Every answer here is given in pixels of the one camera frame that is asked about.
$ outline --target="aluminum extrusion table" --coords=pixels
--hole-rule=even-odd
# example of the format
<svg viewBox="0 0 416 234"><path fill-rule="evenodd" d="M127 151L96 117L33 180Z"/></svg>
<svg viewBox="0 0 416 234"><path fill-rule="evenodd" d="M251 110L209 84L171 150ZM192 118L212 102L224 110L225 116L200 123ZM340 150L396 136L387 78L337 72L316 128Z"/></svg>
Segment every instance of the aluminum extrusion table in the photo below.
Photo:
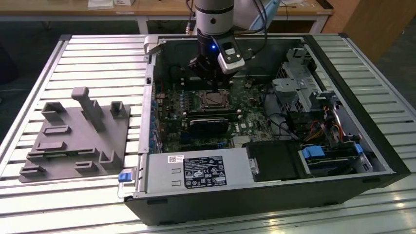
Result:
<svg viewBox="0 0 416 234"><path fill-rule="evenodd" d="M121 197L117 175L21 184L17 180L43 124L47 101L77 106L75 86L88 86L100 105L131 105L125 164L137 165L144 35L63 36L0 146L0 233L391 233L416 228L416 112L348 38L315 35L347 84L412 175L344 204L169 226L144 225ZM331 89L328 80L323 83Z"/></svg>

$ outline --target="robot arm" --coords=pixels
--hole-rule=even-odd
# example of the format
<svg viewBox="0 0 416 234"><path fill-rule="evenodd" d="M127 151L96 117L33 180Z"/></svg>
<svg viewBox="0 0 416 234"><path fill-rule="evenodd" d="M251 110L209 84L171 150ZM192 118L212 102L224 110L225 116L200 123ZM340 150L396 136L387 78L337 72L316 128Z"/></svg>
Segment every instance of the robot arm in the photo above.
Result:
<svg viewBox="0 0 416 234"><path fill-rule="evenodd" d="M265 30L272 20L272 16L267 15L273 15L279 7L279 0L236 2L235 5L235 0L195 0L199 55L191 61L189 68L200 78L212 83L213 90L244 67L244 60L252 57L244 57L243 54L249 53L243 53L237 46L233 25L251 30L245 33Z"/></svg>

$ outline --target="white label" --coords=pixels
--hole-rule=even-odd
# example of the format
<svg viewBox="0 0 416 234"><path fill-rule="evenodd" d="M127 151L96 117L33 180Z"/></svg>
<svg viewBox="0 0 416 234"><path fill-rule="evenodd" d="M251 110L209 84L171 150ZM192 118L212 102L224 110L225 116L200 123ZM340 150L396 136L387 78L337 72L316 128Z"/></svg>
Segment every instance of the white label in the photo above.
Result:
<svg viewBox="0 0 416 234"><path fill-rule="evenodd" d="M224 181L225 177L217 177L217 178L212 178L212 181Z"/></svg>
<svg viewBox="0 0 416 234"><path fill-rule="evenodd" d="M168 163L183 162L183 155L168 156Z"/></svg>
<svg viewBox="0 0 416 234"><path fill-rule="evenodd" d="M133 11L116 11L116 14L132 15L135 14L135 12Z"/></svg>

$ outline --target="gray plastic holder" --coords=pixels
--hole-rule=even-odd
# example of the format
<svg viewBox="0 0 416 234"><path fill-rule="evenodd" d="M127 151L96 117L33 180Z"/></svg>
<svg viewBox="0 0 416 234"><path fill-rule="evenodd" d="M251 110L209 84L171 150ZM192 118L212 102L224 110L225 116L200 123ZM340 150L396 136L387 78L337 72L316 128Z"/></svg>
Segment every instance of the gray plastic holder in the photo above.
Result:
<svg viewBox="0 0 416 234"><path fill-rule="evenodd" d="M59 102L45 104L45 121L20 170L20 182L113 175L121 171L131 107L120 101L100 107L88 92L87 87L72 90L81 107L64 108Z"/></svg>

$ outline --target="table leg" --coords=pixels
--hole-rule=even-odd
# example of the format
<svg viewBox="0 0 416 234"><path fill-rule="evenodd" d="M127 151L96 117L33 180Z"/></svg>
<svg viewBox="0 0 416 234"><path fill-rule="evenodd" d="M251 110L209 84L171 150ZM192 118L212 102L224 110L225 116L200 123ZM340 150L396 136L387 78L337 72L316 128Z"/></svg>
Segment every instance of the table leg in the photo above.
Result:
<svg viewBox="0 0 416 234"><path fill-rule="evenodd" d="M136 21L137 21L137 25L139 25L140 34L149 34L148 17L147 16L137 16Z"/></svg>
<svg viewBox="0 0 416 234"><path fill-rule="evenodd" d="M323 31L325 23L327 23L327 19L328 19L328 16L319 16L317 17L317 19L312 25L311 31L309 31L311 34L319 34Z"/></svg>
<svg viewBox="0 0 416 234"><path fill-rule="evenodd" d="M45 30L49 30L52 27L51 27L51 21L40 21L41 23L41 26L44 26L44 29Z"/></svg>

